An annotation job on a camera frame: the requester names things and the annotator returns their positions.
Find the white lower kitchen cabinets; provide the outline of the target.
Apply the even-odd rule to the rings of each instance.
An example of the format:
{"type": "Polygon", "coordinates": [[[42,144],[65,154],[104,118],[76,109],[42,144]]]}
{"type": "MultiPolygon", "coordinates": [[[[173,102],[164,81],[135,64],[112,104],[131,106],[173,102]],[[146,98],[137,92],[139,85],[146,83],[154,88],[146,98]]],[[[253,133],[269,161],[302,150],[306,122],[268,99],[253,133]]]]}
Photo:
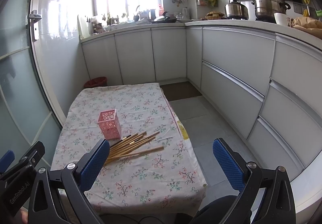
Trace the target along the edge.
{"type": "Polygon", "coordinates": [[[321,191],[321,39],[244,21],[138,25],[81,39],[110,84],[190,81],[267,167],[321,191]]]}

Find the white bowl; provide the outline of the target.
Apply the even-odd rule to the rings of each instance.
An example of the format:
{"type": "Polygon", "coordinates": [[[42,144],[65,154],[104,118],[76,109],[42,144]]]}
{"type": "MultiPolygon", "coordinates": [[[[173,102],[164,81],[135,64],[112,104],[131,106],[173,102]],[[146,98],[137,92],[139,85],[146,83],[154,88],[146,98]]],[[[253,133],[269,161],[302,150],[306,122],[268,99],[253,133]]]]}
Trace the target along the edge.
{"type": "Polygon", "coordinates": [[[274,18],[278,25],[282,25],[284,27],[292,27],[293,25],[293,19],[286,14],[274,13],[274,18]]]}

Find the black chopstick gold band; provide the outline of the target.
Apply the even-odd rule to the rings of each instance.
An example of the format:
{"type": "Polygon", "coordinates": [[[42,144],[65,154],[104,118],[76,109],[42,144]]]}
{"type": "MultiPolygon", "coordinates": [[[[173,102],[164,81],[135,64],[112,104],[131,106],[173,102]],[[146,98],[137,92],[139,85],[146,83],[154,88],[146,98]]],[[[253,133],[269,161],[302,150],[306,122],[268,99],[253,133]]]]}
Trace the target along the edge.
{"type": "Polygon", "coordinates": [[[118,141],[118,142],[114,143],[113,145],[111,145],[111,146],[110,146],[110,148],[112,148],[112,147],[114,147],[114,146],[116,146],[116,145],[120,144],[122,141],[125,141],[127,138],[129,138],[129,137],[131,137],[131,136],[132,136],[132,135],[128,135],[128,136],[126,136],[126,137],[122,138],[120,141],[118,141]]]}

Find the red waste bin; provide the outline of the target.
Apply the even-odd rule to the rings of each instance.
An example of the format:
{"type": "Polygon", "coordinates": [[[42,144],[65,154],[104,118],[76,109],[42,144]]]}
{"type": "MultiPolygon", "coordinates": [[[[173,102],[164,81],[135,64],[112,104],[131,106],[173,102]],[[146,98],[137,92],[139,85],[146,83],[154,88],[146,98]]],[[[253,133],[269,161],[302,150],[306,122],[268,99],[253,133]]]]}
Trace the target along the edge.
{"type": "Polygon", "coordinates": [[[84,84],[84,88],[96,88],[96,87],[104,87],[107,86],[107,77],[97,77],[87,81],[84,84]]]}

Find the pink perforated utensil holder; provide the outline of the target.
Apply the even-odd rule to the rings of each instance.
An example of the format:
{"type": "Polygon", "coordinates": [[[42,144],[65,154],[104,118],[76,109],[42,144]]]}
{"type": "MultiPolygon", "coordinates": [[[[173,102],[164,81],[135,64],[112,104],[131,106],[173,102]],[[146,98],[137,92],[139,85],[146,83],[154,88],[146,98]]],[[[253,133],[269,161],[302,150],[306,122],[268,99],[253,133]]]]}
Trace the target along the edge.
{"type": "Polygon", "coordinates": [[[106,140],[121,139],[121,124],[116,109],[100,112],[97,123],[106,140]]]}

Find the large steel stockpot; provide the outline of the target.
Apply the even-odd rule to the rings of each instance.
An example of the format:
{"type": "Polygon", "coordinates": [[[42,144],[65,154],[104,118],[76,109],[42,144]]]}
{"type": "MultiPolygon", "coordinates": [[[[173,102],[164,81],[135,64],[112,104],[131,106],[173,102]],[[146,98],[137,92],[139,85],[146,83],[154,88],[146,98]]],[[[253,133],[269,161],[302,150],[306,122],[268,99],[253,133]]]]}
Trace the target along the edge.
{"type": "Polygon", "coordinates": [[[291,6],[286,0],[252,0],[256,19],[260,21],[275,23],[275,13],[286,14],[291,6]]]}

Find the dark floor mat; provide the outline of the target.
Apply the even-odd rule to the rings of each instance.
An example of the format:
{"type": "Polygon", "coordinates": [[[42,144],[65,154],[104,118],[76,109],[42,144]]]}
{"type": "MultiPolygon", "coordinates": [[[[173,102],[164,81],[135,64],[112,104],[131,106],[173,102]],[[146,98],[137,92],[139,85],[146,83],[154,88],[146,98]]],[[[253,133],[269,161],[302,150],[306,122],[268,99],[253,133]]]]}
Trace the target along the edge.
{"type": "Polygon", "coordinates": [[[168,101],[176,101],[201,96],[201,92],[190,82],[160,85],[168,101]]]}

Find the floral tablecloth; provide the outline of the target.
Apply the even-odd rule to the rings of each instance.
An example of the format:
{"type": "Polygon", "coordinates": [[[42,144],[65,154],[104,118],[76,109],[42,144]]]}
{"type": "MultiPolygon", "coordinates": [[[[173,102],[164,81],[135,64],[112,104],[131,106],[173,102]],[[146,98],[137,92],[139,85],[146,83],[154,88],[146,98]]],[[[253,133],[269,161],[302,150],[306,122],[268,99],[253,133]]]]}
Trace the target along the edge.
{"type": "Polygon", "coordinates": [[[121,138],[85,195],[100,214],[194,215],[206,180],[189,137],[158,83],[84,89],[73,101],[51,168],[77,162],[104,137],[101,112],[116,112],[121,138]]]}

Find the brown paper bag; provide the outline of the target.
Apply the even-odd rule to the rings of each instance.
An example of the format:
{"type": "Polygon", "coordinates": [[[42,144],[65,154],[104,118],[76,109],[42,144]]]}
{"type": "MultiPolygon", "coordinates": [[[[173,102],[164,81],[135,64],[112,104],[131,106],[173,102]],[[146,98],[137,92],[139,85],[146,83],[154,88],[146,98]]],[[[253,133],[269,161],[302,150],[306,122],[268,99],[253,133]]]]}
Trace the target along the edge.
{"type": "Polygon", "coordinates": [[[310,17],[293,19],[293,28],[322,39],[322,22],[310,17]]]}

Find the wooden chopstick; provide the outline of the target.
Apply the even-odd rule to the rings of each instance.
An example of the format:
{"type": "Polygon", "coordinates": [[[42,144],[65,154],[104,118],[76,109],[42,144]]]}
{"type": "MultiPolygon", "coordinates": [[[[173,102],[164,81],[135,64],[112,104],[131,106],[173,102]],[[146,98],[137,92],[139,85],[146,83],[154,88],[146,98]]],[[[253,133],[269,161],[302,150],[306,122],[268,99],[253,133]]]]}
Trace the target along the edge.
{"type": "Polygon", "coordinates": [[[148,136],[148,137],[145,137],[145,138],[142,138],[139,141],[129,143],[128,145],[125,145],[125,146],[121,147],[118,150],[112,151],[111,154],[108,156],[108,158],[110,159],[112,157],[115,157],[115,156],[118,156],[118,155],[124,155],[124,154],[127,154],[127,153],[129,153],[129,152],[131,152],[133,150],[136,150],[140,146],[142,146],[142,145],[154,140],[155,137],[156,137],[156,134],[148,136]]]}
{"type": "Polygon", "coordinates": [[[145,132],[142,132],[142,133],[135,133],[135,134],[133,134],[131,137],[127,138],[125,141],[122,141],[120,144],[118,144],[118,145],[116,145],[116,146],[112,147],[112,148],[110,149],[110,151],[116,150],[116,149],[118,149],[121,145],[123,145],[123,144],[127,144],[128,142],[131,142],[131,141],[135,141],[137,138],[139,138],[139,137],[143,137],[143,136],[145,136],[146,134],[147,134],[147,132],[146,132],[146,131],[145,131],[145,132]]]}
{"type": "Polygon", "coordinates": [[[139,155],[146,155],[146,154],[161,151],[161,150],[164,150],[164,146],[158,146],[158,147],[152,148],[152,149],[146,149],[146,150],[139,151],[139,152],[134,152],[134,153],[130,153],[130,154],[124,154],[124,155],[120,155],[120,156],[115,156],[115,157],[112,157],[110,159],[107,159],[107,161],[105,163],[109,164],[109,163],[111,163],[113,161],[116,161],[116,160],[119,160],[119,159],[122,159],[122,158],[128,158],[128,157],[139,156],[139,155]]]}
{"type": "Polygon", "coordinates": [[[110,149],[110,156],[119,154],[122,151],[128,150],[129,148],[132,148],[133,146],[136,146],[139,143],[143,143],[144,141],[150,141],[153,140],[156,135],[158,135],[160,132],[154,132],[152,134],[147,134],[147,132],[143,132],[141,134],[133,135],[125,139],[124,141],[115,144],[111,149],[110,149]]]}

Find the steel kettle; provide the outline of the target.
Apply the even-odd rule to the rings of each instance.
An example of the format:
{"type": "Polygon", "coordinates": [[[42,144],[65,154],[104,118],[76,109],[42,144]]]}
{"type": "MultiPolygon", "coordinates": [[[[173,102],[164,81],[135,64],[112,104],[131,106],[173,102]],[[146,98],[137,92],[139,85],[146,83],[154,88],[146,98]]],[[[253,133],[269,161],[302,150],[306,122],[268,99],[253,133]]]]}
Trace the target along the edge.
{"type": "Polygon", "coordinates": [[[231,0],[225,5],[224,10],[227,19],[249,20],[248,9],[239,0],[231,0]]]}

